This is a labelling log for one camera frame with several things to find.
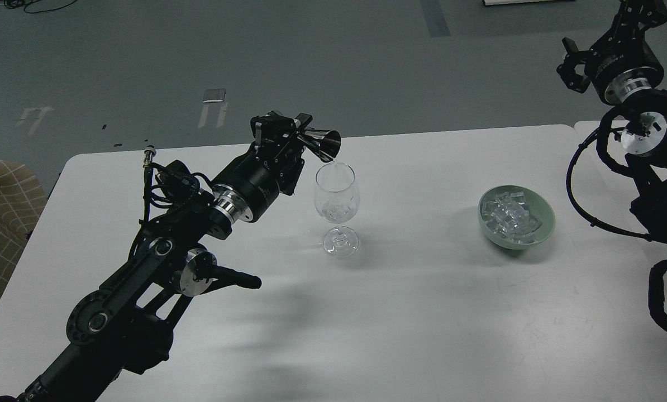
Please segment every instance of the white table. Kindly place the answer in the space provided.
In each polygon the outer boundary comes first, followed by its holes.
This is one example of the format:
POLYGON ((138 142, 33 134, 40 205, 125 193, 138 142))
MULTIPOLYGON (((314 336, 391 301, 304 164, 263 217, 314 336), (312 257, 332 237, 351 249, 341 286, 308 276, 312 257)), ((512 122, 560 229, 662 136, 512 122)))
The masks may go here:
MULTIPOLYGON (((648 316, 639 242, 588 226, 566 199, 571 127, 344 138, 364 249, 324 255, 307 153, 295 196, 204 244, 260 290, 202 295, 170 361, 124 372, 100 400, 667 400, 667 334, 648 316), (478 199, 527 186, 556 231, 526 252, 481 234, 478 199)), ((247 145, 160 150, 214 176, 247 145)), ((0 395, 68 344, 73 305, 125 260, 141 214, 142 152, 68 162, 0 304, 0 395)), ((591 158, 579 201, 624 219, 591 158)))

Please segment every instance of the wine glass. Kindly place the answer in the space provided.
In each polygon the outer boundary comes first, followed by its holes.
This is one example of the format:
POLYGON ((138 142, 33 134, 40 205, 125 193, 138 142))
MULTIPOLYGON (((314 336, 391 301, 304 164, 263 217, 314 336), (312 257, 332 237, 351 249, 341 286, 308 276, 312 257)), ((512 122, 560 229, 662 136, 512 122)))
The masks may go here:
MULTIPOLYGON (((313 203, 323 219, 335 224, 348 222, 361 203, 354 170, 341 162, 322 166, 316 173, 313 203)), ((351 227, 336 226, 323 237, 323 249, 333 257, 349 257, 360 247, 359 237, 351 227)))

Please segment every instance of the green bowl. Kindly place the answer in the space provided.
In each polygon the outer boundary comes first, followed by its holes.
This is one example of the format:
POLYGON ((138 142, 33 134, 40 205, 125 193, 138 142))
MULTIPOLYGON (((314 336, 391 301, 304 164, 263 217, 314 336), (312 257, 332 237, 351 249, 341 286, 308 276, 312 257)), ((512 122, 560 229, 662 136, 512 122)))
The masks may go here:
POLYGON ((515 185, 504 185, 497 186, 496 188, 491 188, 487 190, 485 194, 480 198, 480 202, 477 204, 477 221, 480 223, 482 232, 485 234, 487 239, 494 242, 500 247, 504 247, 509 250, 526 250, 533 245, 538 245, 541 242, 550 237, 553 231, 555 231, 555 211, 552 210, 550 203, 548 203, 544 198, 534 191, 523 188, 522 186, 515 185), (495 198, 497 194, 502 194, 505 191, 510 193, 516 193, 522 191, 525 193, 525 200, 527 202, 528 209, 530 213, 533 214, 538 221, 541 222, 542 226, 535 231, 535 241, 528 244, 520 244, 518 242, 513 242, 512 240, 505 239, 504 237, 499 236, 495 232, 491 231, 489 227, 485 224, 482 219, 482 206, 489 200, 495 198))

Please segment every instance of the cable connector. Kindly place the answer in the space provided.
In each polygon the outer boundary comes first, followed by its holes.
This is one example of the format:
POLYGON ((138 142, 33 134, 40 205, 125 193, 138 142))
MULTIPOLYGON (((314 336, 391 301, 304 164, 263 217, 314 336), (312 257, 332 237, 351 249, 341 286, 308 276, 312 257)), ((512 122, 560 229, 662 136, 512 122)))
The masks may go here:
POLYGON ((152 145, 147 145, 145 148, 145 160, 142 161, 142 167, 143 168, 149 168, 150 163, 152 163, 153 158, 157 155, 157 151, 155 151, 155 147, 152 145))

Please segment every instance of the robotic arm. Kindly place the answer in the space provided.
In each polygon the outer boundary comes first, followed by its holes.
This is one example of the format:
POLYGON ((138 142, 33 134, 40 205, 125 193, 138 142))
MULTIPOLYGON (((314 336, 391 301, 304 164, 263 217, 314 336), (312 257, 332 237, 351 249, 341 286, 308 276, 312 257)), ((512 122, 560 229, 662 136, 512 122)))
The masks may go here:
POLYGON ((234 222, 255 222, 279 193, 293 194, 305 147, 323 162, 333 160, 341 136, 308 128, 311 120, 308 114, 291 119, 278 112, 252 118, 249 150, 213 180, 190 173, 178 160, 166 167, 154 163, 155 149, 148 147, 145 213, 130 257, 75 306, 66 327, 70 345, 17 399, 3 396, 0 402, 96 400, 123 369, 143 374, 169 358, 173 330, 193 297, 230 285, 259 288, 258 277, 219 266, 198 241, 204 235, 224 240, 234 222), (149 219, 151 204, 167 212, 149 219), (152 284, 162 291, 138 306, 152 284), (158 317, 158 309, 176 295, 167 317, 158 317))
MULTIPOLYGON (((599 127, 587 137, 574 154, 566 174, 566 188, 574 208, 592 226, 617 234, 667 244, 667 179, 660 180, 653 167, 667 168, 667 91, 656 89, 664 69, 644 39, 645 32, 667 21, 663 0, 620 0, 612 28, 589 50, 579 51, 576 43, 563 39, 566 57, 558 66, 563 82, 576 92, 585 92, 591 83, 599 99, 612 109, 602 117, 599 127), (575 69, 584 66, 584 74, 575 69), (613 130, 612 121, 624 117, 629 123, 613 130), (607 150, 609 136, 621 143, 627 165, 614 160, 607 150), (635 181, 639 198, 630 211, 648 233, 625 231, 587 213, 574 199, 571 175, 582 151, 596 142, 600 160, 614 171, 635 181)), ((667 331, 664 312, 663 275, 667 260, 652 268, 649 282, 649 310, 654 321, 667 331)))

